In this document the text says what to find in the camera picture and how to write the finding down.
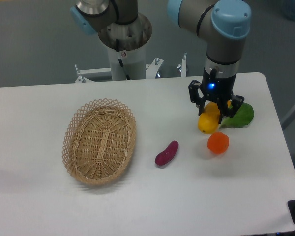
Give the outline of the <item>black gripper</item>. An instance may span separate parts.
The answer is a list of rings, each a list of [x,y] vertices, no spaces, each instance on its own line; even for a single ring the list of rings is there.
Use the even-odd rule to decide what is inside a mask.
[[[217,102],[220,112],[219,124],[222,123],[223,117],[232,118],[244,102],[244,97],[233,95],[233,86],[236,74],[227,78],[211,77],[210,73],[204,70],[202,83],[192,80],[188,86],[190,101],[195,103],[198,108],[198,116],[204,112],[205,102]]]

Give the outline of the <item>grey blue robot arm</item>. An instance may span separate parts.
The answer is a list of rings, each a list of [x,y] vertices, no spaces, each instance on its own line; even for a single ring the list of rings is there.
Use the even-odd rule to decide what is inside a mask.
[[[189,85],[190,100],[199,113],[216,103],[220,118],[233,117],[244,98],[233,86],[246,37],[251,9],[241,0],[171,0],[169,18],[207,43],[201,82]],[[110,55],[114,80],[146,78],[145,47],[152,35],[149,19],[135,0],[78,0],[70,13],[85,34],[97,34]]]

